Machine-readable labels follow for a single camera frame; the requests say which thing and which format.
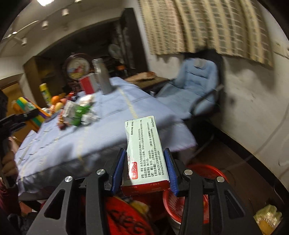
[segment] wooden cabinet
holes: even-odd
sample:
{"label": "wooden cabinet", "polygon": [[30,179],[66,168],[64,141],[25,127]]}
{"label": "wooden cabinet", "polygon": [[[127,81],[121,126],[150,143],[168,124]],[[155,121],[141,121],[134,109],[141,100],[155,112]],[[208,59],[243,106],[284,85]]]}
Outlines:
{"label": "wooden cabinet", "polygon": [[133,8],[125,8],[120,17],[125,63],[130,75],[148,71],[145,50]]}
{"label": "wooden cabinet", "polygon": [[28,84],[37,105],[41,108],[47,107],[40,92],[39,86],[47,83],[51,95],[62,93],[63,80],[55,76],[53,62],[49,58],[33,56],[23,65]]}

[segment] checkered curtain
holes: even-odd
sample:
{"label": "checkered curtain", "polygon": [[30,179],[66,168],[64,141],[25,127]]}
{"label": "checkered curtain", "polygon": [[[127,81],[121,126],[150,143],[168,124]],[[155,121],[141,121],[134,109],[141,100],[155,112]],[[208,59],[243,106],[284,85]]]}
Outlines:
{"label": "checkered curtain", "polygon": [[273,66],[256,0],[139,0],[151,54],[214,48]]}

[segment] doorway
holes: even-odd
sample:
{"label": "doorway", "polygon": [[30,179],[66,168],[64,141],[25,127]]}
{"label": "doorway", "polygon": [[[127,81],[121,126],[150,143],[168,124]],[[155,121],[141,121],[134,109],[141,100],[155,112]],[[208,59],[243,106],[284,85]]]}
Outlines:
{"label": "doorway", "polygon": [[[6,116],[9,116],[11,114],[15,114],[14,110],[12,109],[12,101],[17,100],[20,96],[23,96],[23,93],[21,91],[21,88],[18,84],[18,82],[2,87],[1,90],[3,93],[8,97],[8,105],[7,105],[7,114]],[[17,138],[18,141],[17,144],[20,145],[25,137],[28,135],[28,133],[31,131],[29,127],[24,127],[20,129],[19,131],[15,132],[13,136]]]}

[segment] red label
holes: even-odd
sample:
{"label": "red label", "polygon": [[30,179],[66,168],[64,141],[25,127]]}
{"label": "red label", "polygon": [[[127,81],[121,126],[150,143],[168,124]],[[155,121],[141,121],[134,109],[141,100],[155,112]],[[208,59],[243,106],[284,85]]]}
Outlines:
{"label": "red label", "polygon": [[131,186],[122,186],[121,190],[125,196],[133,196],[138,194],[146,194],[150,192],[158,192],[170,188],[170,182],[163,180],[155,183],[145,183]]}
{"label": "red label", "polygon": [[138,178],[138,164],[137,162],[131,163],[131,179],[137,179]]}
{"label": "red label", "polygon": [[81,78],[78,81],[80,82],[82,89],[85,91],[87,95],[95,92],[90,83],[89,77]]}

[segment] snack package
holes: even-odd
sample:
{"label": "snack package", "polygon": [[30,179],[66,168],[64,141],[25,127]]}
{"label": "snack package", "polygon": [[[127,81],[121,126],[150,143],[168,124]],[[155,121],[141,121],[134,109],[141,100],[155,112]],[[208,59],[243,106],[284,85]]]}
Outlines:
{"label": "snack package", "polygon": [[90,110],[90,105],[79,105],[75,102],[68,100],[61,114],[61,122],[69,123],[74,126],[80,124],[88,125],[99,119],[95,112]]}
{"label": "snack package", "polygon": [[267,205],[254,215],[260,230],[264,235],[270,235],[281,221],[282,213],[273,205]]}
{"label": "snack package", "polygon": [[127,165],[121,190],[125,196],[170,188],[166,163],[154,116],[125,122]]}
{"label": "snack package", "polygon": [[85,95],[79,99],[80,106],[92,105],[94,102],[94,95]]}

